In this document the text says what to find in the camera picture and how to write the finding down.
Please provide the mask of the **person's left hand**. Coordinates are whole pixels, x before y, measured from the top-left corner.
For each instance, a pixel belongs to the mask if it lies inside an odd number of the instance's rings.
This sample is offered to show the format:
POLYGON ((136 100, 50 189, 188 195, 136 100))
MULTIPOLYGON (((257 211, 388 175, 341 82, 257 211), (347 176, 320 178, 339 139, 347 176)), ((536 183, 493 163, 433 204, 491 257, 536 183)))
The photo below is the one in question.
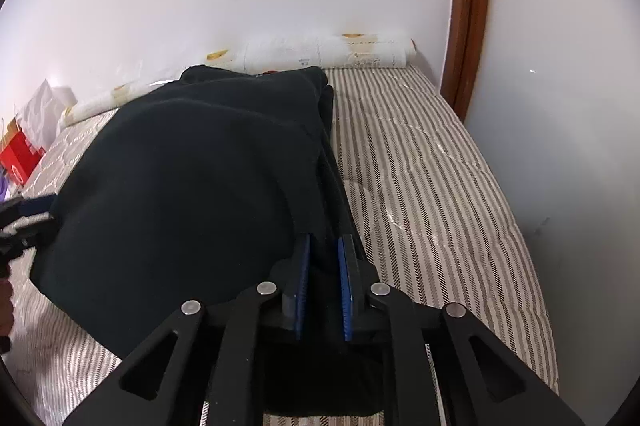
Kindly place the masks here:
POLYGON ((9 336, 14 324, 13 287, 9 279, 0 280, 0 335, 9 336))

